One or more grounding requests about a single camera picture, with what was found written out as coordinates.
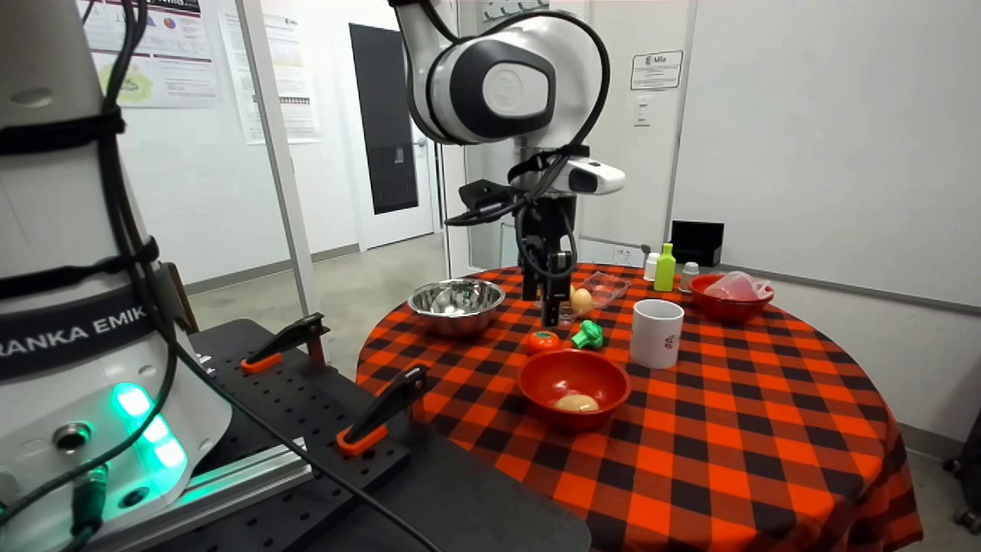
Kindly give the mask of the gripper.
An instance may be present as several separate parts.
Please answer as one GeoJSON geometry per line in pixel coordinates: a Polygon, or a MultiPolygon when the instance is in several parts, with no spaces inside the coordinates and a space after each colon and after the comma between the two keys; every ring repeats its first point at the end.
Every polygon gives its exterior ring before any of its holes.
{"type": "Polygon", "coordinates": [[[569,300],[571,275],[577,261],[573,230],[577,199],[573,195],[547,196],[521,209],[522,300],[540,299],[539,276],[544,268],[542,325],[559,325],[561,304],[569,300]]]}

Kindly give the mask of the clear plastic egg carton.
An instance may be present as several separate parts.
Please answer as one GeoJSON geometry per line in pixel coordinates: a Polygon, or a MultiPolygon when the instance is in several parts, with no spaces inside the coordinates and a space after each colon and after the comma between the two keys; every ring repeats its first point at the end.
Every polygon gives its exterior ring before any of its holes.
{"type": "Polygon", "coordinates": [[[564,301],[561,304],[559,312],[559,325],[561,327],[570,326],[575,319],[582,319],[589,317],[595,311],[602,311],[607,305],[613,303],[613,301],[619,300],[619,298],[624,297],[628,287],[630,287],[630,282],[623,278],[616,277],[605,272],[596,271],[593,272],[591,276],[585,278],[581,281],[574,281],[571,283],[569,294],[571,294],[572,288],[589,288],[592,292],[593,300],[595,300],[595,307],[586,315],[576,315],[573,313],[569,305],[569,300],[564,301]]]}

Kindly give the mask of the steel bowl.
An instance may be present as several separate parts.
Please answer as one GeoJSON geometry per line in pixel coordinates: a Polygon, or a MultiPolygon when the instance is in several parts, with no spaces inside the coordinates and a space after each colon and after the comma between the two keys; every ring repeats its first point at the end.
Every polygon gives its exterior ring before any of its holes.
{"type": "Polygon", "coordinates": [[[417,287],[407,300],[430,333],[445,338],[480,334],[494,322],[506,294],[476,278],[453,278],[417,287]]]}

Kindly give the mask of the orange bowl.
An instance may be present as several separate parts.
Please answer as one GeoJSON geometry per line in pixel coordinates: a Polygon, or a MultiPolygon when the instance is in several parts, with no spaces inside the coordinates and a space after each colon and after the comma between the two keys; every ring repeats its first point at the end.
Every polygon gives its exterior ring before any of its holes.
{"type": "Polygon", "coordinates": [[[632,384],[622,366],[591,350],[554,350],[530,356],[518,370],[516,386],[530,412],[565,432],[598,430],[630,396],[632,384]],[[598,412],[562,412],[553,403],[568,394],[590,395],[598,412]]]}

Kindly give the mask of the toy broccoli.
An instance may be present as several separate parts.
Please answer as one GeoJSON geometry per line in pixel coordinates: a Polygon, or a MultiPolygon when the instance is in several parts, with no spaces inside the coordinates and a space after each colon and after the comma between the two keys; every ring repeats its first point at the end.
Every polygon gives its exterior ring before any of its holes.
{"type": "Polygon", "coordinates": [[[595,321],[584,319],[579,323],[579,329],[570,338],[572,347],[576,350],[601,350],[604,347],[604,330],[595,321]]]}

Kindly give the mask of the white mug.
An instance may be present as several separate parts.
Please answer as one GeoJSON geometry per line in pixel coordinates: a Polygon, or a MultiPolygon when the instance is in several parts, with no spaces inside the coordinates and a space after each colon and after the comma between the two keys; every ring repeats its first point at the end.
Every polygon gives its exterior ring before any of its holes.
{"type": "Polygon", "coordinates": [[[651,370],[672,368],[678,361],[684,308],[670,301],[645,298],[633,307],[628,355],[651,370]]]}

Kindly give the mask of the green bottle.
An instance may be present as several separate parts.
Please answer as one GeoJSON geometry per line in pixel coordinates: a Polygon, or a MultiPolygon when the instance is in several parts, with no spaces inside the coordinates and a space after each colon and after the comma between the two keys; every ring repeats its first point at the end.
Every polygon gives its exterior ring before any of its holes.
{"type": "Polygon", "coordinates": [[[675,270],[676,259],[673,255],[673,244],[672,242],[665,242],[658,259],[656,259],[653,289],[662,293],[672,292],[675,287],[675,270]]]}

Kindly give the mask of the black box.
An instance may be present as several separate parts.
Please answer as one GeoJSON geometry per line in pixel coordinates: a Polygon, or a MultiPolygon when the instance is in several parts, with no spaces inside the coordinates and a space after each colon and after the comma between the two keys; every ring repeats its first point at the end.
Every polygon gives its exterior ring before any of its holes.
{"type": "Polygon", "coordinates": [[[670,242],[673,256],[680,265],[693,262],[701,267],[715,267],[721,262],[725,224],[672,220],[670,242]]]}

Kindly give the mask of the clear pink plastic cup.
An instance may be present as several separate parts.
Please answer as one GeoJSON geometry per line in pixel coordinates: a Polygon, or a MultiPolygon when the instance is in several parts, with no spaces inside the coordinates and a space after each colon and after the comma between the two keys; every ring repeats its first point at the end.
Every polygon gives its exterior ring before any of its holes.
{"type": "Polygon", "coordinates": [[[719,274],[714,283],[705,287],[704,293],[708,297],[739,303],[769,301],[775,294],[769,281],[757,279],[742,271],[719,274]]]}

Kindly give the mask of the black and orange clamp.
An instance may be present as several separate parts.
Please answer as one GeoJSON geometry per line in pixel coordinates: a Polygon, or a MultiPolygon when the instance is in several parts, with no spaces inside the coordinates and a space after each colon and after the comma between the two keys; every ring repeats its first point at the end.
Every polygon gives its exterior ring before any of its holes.
{"type": "Polygon", "coordinates": [[[388,423],[399,413],[407,413],[417,422],[423,422],[426,419],[424,397],[430,390],[429,370],[423,364],[416,364],[390,380],[366,411],[351,426],[336,434],[334,446],[341,457],[364,455],[381,443],[389,435],[388,423]]]}
{"type": "Polygon", "coordinates": [[[241,360],[239,367],[246,375],[265,373],[275,366],[279,366],[283,361],[283,355],[287,350],[298,348],[305,345],[308,356],[320,366],[326,366],[325,350],[323,350],[322,336],[330,332],[330,328],[323,324],[322,312],[312,312],[307,317],[302,317],[281,328],[276,335],[263,343],[258,350],[249,353],[245,359],[241,360]]]}

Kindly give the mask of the white door with dark window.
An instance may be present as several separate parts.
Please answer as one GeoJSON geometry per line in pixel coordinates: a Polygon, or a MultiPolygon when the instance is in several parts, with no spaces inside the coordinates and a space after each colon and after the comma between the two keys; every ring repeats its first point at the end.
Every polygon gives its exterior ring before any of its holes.
{"type": "Polygon", "coordinates": [[[372,249],[435,233],[435,147],[412,122],[402,35],[386,0],[341,0],[334,38],[343,70],[359,242],[372,249]]]}

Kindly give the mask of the orange black checked tablecloth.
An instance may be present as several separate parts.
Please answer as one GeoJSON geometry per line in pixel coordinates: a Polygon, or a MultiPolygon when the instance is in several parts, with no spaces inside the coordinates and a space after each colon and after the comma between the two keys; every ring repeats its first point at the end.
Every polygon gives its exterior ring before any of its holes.
{"type": "Polygon", "coordinates": [[[540,314],[515,267],[481,274],[506,298],[470,341],[431,335],[406,304],[390,311],[359,353],[357,383],[378,392],[399,368],[426,364],[431,426],[584,518],[603,552],[894,552],[921,541],[896,419],[830,337],[773,305],[723,325],[675,292],[664,298],[686,311],[678,362],[649,370],[631,362],[628,339],[634,303],[655,291],[641,269],[603,272],[630,282],[591,318],[632,391],[601,429],[551,429],[518,390],[540,314]]]}

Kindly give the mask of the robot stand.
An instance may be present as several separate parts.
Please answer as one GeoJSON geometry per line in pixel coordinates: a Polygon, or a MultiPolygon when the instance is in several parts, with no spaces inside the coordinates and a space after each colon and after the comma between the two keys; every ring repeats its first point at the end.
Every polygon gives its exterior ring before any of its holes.
{"type": "MultiPolygon", "coordinates": [[[[591,532],[573,514],[488,467],[431,427],[396,416],[389,437],[357,458],[334,437],[370,395],[334,368],[288,350],[270,370],[239,363],[270,339],[238,319],[192,335],[193,349],[232,397],[310,455],[420,531],[441,552],[588,552],[591,532]]],[[[428,552],[336,482],[313,475],[234,513],[178,523],[125,552],[428,552]]]]}

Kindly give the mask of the white metal post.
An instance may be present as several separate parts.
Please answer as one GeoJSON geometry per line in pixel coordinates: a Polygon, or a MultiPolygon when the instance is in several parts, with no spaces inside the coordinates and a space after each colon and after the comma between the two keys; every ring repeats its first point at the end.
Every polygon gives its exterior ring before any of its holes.
{"type": "Polygon", "coordinates": [[[272,52],[267,44],[265,14],[261,0],[235,0],[243,46],[251,74],[257,101],[267,157],[272,168],[274,188],[283,223],[285,241],[290,252],[291,270],[294,273],[298,301],[305,317],[318,311],[317,293],[314,286],[314,266],[307,238],[302,205],[299,198],[294,161],[287,142],[283,109],[272,52]]]}

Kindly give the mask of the wall poster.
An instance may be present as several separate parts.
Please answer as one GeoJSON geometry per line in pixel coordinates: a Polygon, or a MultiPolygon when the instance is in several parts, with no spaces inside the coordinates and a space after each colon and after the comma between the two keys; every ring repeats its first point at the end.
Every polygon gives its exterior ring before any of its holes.
{"type": "MultiPolygon", "coordinates": [[[[303,31],[290,4],[274,3],[276,11],[264,13],[277,93],[287,142],[315,143],[320,140],[319,118],[314,107],[312,70],[303,48],[303,31]]],[[[265,143],[254,92],[252,73],[238,12],[230,5],[218,13],[231,75],[231,95],[236,101],[243,140],[249,146],[265,143]]]]}
{"type": "MultiPolygon", "coordinates": [[[[198,0],[130,0],[146,7],[145,31],[133,53],[118,102],[123,107],[194,109],[218,102],[215,57],[198,0]]],[[[102,90],[123,44],[120,0],[76,0],[102,90]]]]}

